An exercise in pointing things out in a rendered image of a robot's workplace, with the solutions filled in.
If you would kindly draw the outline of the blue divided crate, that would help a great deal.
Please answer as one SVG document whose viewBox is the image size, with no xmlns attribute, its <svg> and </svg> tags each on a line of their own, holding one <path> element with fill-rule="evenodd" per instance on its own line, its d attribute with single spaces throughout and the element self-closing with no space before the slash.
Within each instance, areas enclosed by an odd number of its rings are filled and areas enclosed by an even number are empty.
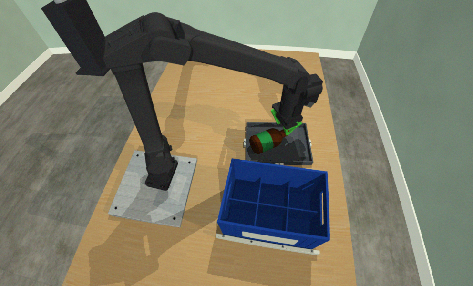
<svg viewBox="0 0 473 286">
<path fill-rule="evenodd" d="M 231 159 L 217 224 L 224 235 L 313 249 L 330 240 L 328 172 Z"/>
</svg>

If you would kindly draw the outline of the brown bottle with green label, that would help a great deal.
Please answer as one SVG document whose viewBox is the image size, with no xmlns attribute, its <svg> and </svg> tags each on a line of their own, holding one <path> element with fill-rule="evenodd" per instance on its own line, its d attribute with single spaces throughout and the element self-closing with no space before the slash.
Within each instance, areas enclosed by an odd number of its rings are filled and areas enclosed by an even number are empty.
<svg viewBox="0 0 473 286">
<path fill-rule="evenodd" d="M 249 142 L 254 153 L 260 154 L 280 145 L 286 136 L 284 130 L 271 128 L 251 136 Z"/>
</svg>

